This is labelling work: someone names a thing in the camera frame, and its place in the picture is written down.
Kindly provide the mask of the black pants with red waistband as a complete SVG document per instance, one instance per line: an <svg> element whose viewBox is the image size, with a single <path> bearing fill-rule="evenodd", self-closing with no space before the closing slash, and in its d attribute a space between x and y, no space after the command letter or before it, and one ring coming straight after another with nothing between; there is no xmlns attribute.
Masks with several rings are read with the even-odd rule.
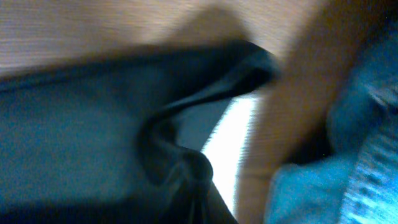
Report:
<svg viewBox="0 0 398 224"><path fill-rule="evenodd" d="M127 56L1 83L2 223L234 223L201 149L268 51Z"/></svg>

